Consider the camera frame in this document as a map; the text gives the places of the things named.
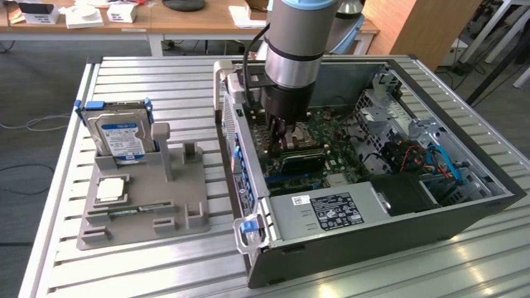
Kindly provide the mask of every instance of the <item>sticker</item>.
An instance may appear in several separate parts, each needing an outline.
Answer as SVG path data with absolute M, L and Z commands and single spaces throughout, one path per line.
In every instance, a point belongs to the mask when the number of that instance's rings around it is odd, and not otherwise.
M 308 204 L 308 195 L 292 197 L 292 205 Z
M 136 138 L 139 126 L 135 123 L 104 124 L 101 128 L 112 156 L 133 160 L 145 154 L 141 140 Z
M 140 28 L 121 28 L 121 32 L 147 32 L 147 29 L 140 29 Z
M 311 200 L 318 222 L 324 231 L 364 222 L 348 192 Z

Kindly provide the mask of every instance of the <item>aluminum extrusion table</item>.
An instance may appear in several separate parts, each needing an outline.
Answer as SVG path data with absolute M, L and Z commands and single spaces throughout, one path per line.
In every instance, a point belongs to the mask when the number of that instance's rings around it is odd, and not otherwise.
M 212 114 L 212 64 L 236 56 L 104 58 L 87 64 L 77 99 L 144 99 L 171 125 L 169 146 L 204 150 L 211 229 L 203 234 L 80 251 L 75 248 L 95 145 L 72 116 L 20 297 L 483 297 L 530 293 L 530 198 L 447 241 L 260 289 L 246 287 Z M 396 62 L 523 189 L 530 163 L 428 68 Z M 404 91 L 418 117 L 424 106 Z

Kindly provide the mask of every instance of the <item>warning sticker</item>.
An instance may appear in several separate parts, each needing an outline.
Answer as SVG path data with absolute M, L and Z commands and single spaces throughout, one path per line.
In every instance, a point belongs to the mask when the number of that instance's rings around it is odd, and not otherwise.
M 348 192 L 312 198 L 311 205 L 324 231 L 364 222 Z
M 292 197 L 292 205 L 308 204 L 308 196 Z
M 145 154 L 141 140 L 136 138 L 139 126 L 135 123 L 104 124 L 101 128 L 112 156 L 125 156 L 132 160 Z

